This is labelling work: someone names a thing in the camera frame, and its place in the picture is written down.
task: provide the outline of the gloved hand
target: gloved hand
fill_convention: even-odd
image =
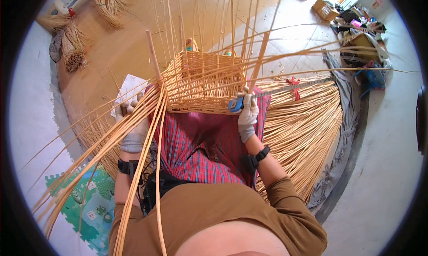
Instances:
[[[143,96],[143,93],[138,93],[136,98],[139,101]],[[134,108],[138,101],[132,101],[129,103],[128,101],[122,103],[120,106],[115,108],[116,112],[116,123],[118,123],[126,114],[123,114],[122,107],[126,109],[126,113],[131,113],[134,111]],[[147,119],[143,120],[142,123],[137,125],[125,138],[122,140],[122,144],[120,149],[128,153],[138,153],[142,151],[142,141],[143,138],[146,138],[148,131],[148,123]]]
[[[244,89],[245,93],[238,93],[238,97],[243,97],[243,110],[238,118],[238,131],[241,141],[246,143],[255,134],[254,124],[257,123],[259,107],[256,100],[251,99],[251,94],[248,94],[248,88]]]

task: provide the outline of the brown shirt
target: brown shirt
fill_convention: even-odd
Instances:
[[[289,178],[268,188],[266,204],[253,189],[242,184],[182,184],[161,198],[161,218],[167,254],[196,233],[225,221],[249,219],[261,223],[285,245],[291,256],[321,255],[327,247],[327,234],[297,196]],[[113,254],[124,205],[114,211],[109,253]],[[132,207],[123,255],[162,255],[156,210],[144,218]]]

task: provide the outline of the red plaid apron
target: red plaid apron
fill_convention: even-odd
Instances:
[[[254,92],[261,93],[257,87]],[[270,96],[257,98],[254,125],[262,140]],[[148,118],[151,123],[153,115]],[[154,135],[159,139],[160,126]],[[247,155],[238,132],[238,116],[203,113],[166,113],[161,146],[161,168],[176,178],[197,183],[240,183],[254,187],[240,161]]]

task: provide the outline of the forearm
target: forearm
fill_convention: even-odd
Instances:
[[[251,156],[257,155],[265,148],[263,143],[256,135],[252,135],[245,143],[245,146],[247,147],[247,151]],[[259,172],[260,178],[265,184],[266,188],[268,188],[273,182],[287,176],[287,173],[270,152],[264,159],[259,161],[257,171]]]
[[[124,162],[130,160],[139,160],[141,153],[128,153],[123,150],[120,152],[120,159]],[[129,189],[131,188],[131,177],[128,174],[117,172],[116,183],[114,186],[114,202],[115,204],[124,204],[128,198]],[[132,201],[132,205],[140,207],[140,202],[136,195]]]

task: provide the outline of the white paper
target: white paper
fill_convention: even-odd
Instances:
[[[117,104],[119,104],[120,102],[124,101],[125,99],[128,99],[129,97],[131,97],[135,93],[137,93],[139,90],[141,90],[141,88],[145,87],[146,85],[147,85],[146,80],[139,78],[139,77],[136,77],[136,76],[131,75],[131,74],[126,75],[125,80],[123,81],[122,87],[120,88],[120,91],[117,94],[117,97],[120,97],[120,98],[115,101],[115,106]],[[132,97],[131,99],[129,99],[128,102],[131,103],[133,100],[136,101],[136,95],[134,97]],[[111,110],[110,116],[112,116],[112,117],[116,116],[115,109]]]

